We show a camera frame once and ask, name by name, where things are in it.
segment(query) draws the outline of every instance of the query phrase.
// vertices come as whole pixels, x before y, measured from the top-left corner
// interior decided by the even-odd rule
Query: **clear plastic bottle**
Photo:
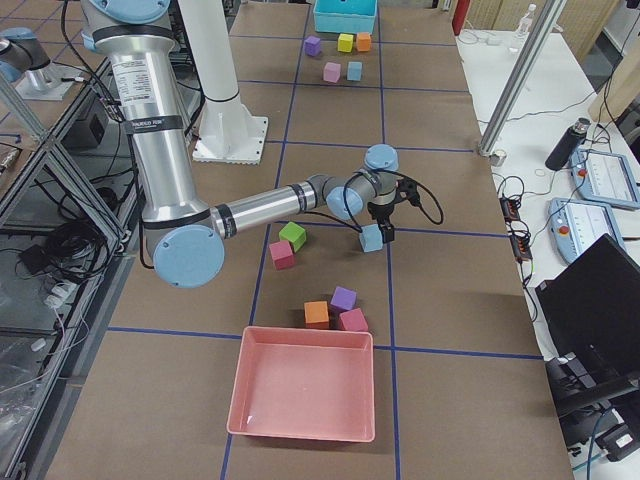
[[[535,15],[535,11],[536,5],[535,3],[532,3],[529,5],[527,13],[520,19],[518,28],[516,28],[516,31],[513,32],[513,39],[511,40],[511,44],[509,45],[510,52],[517,53],[522,50],[524,42],[527,40],[529,29],[531,29],[531,25],[533,25],[533,16]]]

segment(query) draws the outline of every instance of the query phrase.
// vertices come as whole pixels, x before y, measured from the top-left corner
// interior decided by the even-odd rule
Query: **black monitor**
[[[640,267],[609,235],[536,292],[558,353],[575,353],[596,383],[640,371]],[[611,403],[640,436],[640,392]]]

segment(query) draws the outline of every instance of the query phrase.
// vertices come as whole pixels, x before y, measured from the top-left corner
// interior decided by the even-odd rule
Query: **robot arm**
[[[60,84],[60,76],[36,35],[28,28],[0,32],[0,74],[15,82],[27,74],[35,90],[47,91]]]
[[[82,0],[88,27],[85,46],[107,55],[113,67],[146,194],[146,248],[163,280],[183,288],[203,285],[222,267],[222,238],[325,204],[343,219],[370,202],[391,205],[390,210],[385,207],[390,214],[397,196],[396,177],[389,172],[397,168],[397,154],[386,145],[369,149],[363,169],[347,179],[316,175],[213,208],[202,201],[191,173],[181,100],[168,58],[174,47],[168,3]],[[226,34],[224,21],[212,28],[224,28]]]

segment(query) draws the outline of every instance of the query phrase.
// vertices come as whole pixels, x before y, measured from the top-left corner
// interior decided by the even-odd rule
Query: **pink plastic bin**
[[[371,442],[373,338],[366,332],[245,328],[227,430]]]

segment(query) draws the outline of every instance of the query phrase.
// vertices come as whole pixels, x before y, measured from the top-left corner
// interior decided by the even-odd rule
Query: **blue tray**
[[[373,33],[378,0],[317,0],[316,32]]]

